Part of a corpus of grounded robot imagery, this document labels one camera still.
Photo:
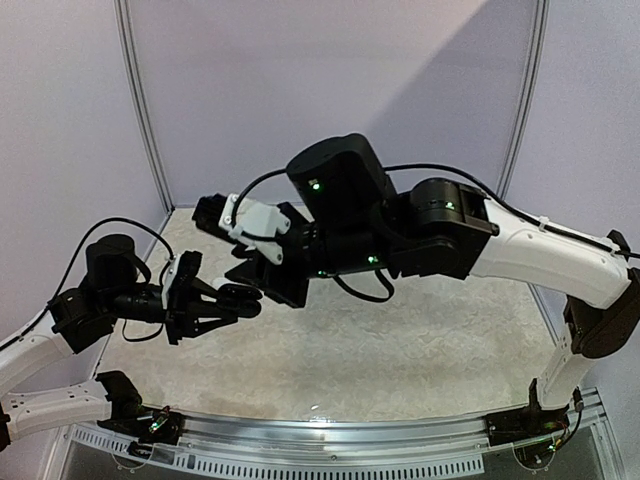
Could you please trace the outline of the black charging case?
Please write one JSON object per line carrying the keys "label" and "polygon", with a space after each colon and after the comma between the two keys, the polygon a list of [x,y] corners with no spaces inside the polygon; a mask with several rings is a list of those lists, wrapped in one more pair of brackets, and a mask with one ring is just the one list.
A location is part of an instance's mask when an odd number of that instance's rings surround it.
{"label": "black charging case", "polygon": [[262,293],[242,284],[226,283],[217,289],[216,304],[241,318],[255,318],[262,310]]}

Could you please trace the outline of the white oval charging case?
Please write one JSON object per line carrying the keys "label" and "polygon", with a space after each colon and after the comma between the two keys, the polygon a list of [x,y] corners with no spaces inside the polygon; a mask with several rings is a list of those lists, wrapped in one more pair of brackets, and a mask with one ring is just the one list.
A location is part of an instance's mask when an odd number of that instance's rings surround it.
{"label": "white oval charging case", "polygon": [[219,289],[226,283],[227,283],[227,280],[225,278],[216,278],[212,281],[211,285],[214,289]]}

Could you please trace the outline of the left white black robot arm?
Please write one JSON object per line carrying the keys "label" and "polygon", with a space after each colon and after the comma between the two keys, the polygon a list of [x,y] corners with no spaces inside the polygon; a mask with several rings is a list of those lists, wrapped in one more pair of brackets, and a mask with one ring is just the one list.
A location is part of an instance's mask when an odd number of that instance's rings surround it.
{"label": "left white black robot arm", "polygon": [[118,320],[158,324],[172,345],[253,318],[261,294],[229,281],[210,286],[198,277],[202,255],[170,258],[161,284],[124,234],[107,235],[86,249],[81,283],[59,292],[1,347],[1,445],[33,433],[94,421],[141,443],[178,442],[182,414],[148,407],[121,371],[107,371],[64,388],[19,394],[15,387],[59,360],[79,354],[113,333]]}

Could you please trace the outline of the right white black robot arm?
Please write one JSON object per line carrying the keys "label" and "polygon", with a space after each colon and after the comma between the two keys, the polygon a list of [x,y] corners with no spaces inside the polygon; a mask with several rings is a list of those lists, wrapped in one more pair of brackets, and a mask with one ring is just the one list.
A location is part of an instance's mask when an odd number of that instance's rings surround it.
{"label": "right white black robot arm", "polygon": [[511,207],[464,171],[437,172],[401,193],[365,136],[321,140],[284,168],[311,222],[243,192],[225,201],[220,227],[254,251],[228,276],[295,308],[310,279],[364,271],[505,278],[564,293],[566,339],[536,379],[536,399],[517,415],[521,432],[537,436],[638,324],[631,250],[618,232],[599,238],[566,229]]}

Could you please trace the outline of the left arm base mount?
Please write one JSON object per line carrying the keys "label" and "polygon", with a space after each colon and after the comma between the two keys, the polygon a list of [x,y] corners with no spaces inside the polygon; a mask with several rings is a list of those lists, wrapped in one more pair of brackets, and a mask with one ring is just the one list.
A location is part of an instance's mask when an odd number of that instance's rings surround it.
{"label": "left arm base mount", "polygon": [[142,407],[138,413],[125,418],[98,421],[103,429],[135,437],[142,444],[177,445],[184,430],[186,418],[169,406],[162,409]]}

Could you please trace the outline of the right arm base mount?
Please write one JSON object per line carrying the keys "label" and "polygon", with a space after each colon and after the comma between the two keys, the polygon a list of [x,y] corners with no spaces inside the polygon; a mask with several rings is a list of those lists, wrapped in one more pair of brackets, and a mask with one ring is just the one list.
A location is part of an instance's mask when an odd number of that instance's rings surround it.
{"label": "right arm base mount", "polygon": [[529,404],[489,413],[482,419],[489,445],[495,447],[564,431],[569,426],[568,412],[568,405],[543,410],[537,404]]}

